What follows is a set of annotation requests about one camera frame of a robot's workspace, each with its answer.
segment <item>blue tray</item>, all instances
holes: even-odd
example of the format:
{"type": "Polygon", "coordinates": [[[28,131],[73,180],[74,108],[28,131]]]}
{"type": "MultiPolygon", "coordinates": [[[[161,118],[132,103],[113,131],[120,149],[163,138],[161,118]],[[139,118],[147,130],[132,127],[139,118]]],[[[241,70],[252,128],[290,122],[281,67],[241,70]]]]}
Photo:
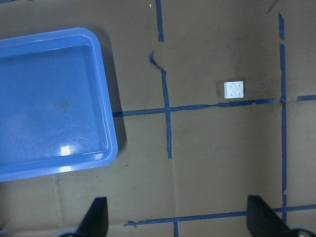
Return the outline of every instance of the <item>blue tray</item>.
{"type": "Polygon", "coordinates": [[[100,44],[87,29],[0,40],[0,111],[0,181],[117,155],[100,44]]]}

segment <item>blue plastic bin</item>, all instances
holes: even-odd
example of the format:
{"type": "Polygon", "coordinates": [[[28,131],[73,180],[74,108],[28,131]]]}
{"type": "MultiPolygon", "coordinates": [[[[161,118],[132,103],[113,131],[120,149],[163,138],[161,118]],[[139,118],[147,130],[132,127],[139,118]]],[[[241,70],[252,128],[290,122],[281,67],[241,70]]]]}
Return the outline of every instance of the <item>blue plastic bin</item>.
{"type": "Polygon", "coordinates": [[[117,155],[100,44],[87,29],[0,40],[0,111],[0,181],[117,155]]]}

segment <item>white block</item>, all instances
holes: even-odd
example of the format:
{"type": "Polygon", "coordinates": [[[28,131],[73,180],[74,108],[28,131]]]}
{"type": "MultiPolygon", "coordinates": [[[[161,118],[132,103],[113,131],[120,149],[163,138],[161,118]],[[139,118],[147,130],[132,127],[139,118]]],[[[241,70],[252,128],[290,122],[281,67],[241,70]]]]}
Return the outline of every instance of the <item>white block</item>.
{"type": "Polygon", "coordinates": [[[224,83],[225,99],[243,98],[243,81],[230,81],[224,83]]]}

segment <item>white lego brick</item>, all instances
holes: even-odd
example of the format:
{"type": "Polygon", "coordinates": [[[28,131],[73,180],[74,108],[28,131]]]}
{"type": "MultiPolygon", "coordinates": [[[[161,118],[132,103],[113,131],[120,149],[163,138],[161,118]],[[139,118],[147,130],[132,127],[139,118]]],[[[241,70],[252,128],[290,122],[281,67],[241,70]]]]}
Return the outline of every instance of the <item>white lego brick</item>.
{"type": "Polygon", "coordinates": [[[224,83],[225,99],[243,98],[243,81],[224,83]]]}

